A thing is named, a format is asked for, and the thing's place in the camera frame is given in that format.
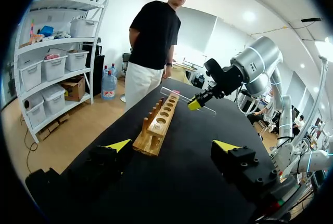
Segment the man's left arm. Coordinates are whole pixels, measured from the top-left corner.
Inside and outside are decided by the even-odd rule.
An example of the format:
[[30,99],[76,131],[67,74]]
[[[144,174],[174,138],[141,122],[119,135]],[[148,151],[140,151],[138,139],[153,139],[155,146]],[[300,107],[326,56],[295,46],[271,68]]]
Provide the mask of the man's left arm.
[[175,46],[172,45],[169,49],[169,53],[168,53],[168,58],[166,59],[166,66],[165,66],[165,74],[164,74],[164,78],[168,78],[171,76],[171,69],[172,66],[168,65],[168,64],[172,64],[172,59],[173,59],[173,52],[175,50]]

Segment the person sitting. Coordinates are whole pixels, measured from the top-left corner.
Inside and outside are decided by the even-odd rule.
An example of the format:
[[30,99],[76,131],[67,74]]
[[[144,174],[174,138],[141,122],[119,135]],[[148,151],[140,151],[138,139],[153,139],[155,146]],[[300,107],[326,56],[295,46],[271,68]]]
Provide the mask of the person sitting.
[[292,125],[292,133],[296,136],[304,127],[304,116],[300,116],[300,120]]
[[274,104],[273,100],[269,102],[269,104],[259,112],[254,112],[253,114],[248,115],[248,120],[253,125],[254,122],[258,122],[260,120],[264,121],[266,125],[270,123],[274,115]]

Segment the white shelf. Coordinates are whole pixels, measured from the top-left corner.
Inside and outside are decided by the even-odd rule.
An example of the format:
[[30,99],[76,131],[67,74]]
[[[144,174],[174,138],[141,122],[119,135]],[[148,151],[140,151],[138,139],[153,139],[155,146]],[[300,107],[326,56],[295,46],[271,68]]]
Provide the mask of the white shelf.
[[59,38],[52,39],[50,41],[42,41],[29,46],[21,47],[17,50],[17,55],[23,54],[27,51],[32,51],[45,46],[53,46],[66,43],[76,43],[76,42],[94,42],[95,38]]
[[74,9],[89,11],[95,8],[104,8],[102,3],[88,0],[36,0],[31,3],[30,11],[43,9]]
[[85,68],[85,69],[81,69],[81,70],[77,70],[77,71],[74,71],[74,72],[70,72],[68,70],[65,69],[65,74],[64,76],[60,77],[60,78],[57,78],[56,80],[52,80],[52,81],[47,81],[46,78],[44,78],[42,76],[42,83],[37,85],[36,87],[32,88],[31,90],[29,91],[24,91],[23,90],[23,85],[21,84],[21,91],[22,91],[22,94],[20,96],[20,99],[24,100],[26,99],[27,97],[31,96],[32,94],[35,94],[36,92],[50,86],[50,85],[53,85],[53,84],[56,84],[60,81],[63,81],[63,80],[66,80],[70,77],[74,77],[74,76],[77,76],[77,75],[80,75],[82,73],[86,73],[86,72],[90,72],[91,69],[90,68]]
[[80,103],[83,103],[84,101],[90,99],[90,94],[85,93],[85,95],[82,97],[80,102],[73,102],[73,101],[65,101],[65,108],[63,108],[61,111],[59,111],[57,114],[52,115],[47,107],[44,107],[46,119],[42,121],[39,125],[33,128],[33,132],[36,134],[38,131],[40,131],[42,128],[44,128],[46,125],[48,125],[50,122],[55,120],[56,118],[60,117],[61,115],[65,114],[70,109],[74,108],[75,106],[78,106]]

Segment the man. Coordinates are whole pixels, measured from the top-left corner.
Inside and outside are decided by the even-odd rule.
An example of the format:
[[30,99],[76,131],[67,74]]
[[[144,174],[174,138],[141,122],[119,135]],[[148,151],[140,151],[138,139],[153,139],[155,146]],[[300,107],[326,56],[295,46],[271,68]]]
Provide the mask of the man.
[[251,122],[251,124],[253,124],[254,122],[258,122],[260,120],[269,124],[273,118],[273,115],[274,115],[274,104],[273,100],[271,100],[269,104],[261,111],[248,115],[248,119]]
[[304,116],[300,116],[300,120],[292,125],[292,133],[298,135],[301,129],[304,127]]
[[126,111],[160,84],[164,69],[164,78],[171,75],[174,46],[181,26],[176,10],[185,2],[150,2],[133,20],[130,27],[133,50],[125,80]]

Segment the blue item on shelf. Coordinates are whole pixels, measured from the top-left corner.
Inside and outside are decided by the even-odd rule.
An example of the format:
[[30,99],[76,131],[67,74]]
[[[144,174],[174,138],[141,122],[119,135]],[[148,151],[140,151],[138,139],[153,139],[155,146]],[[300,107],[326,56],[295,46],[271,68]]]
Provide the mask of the blue item on shelf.
[[49,27],[47,25],[43,26],[40,30],[40,34],[43,34],[45,37],[49,37],[53,33],[53,27]]

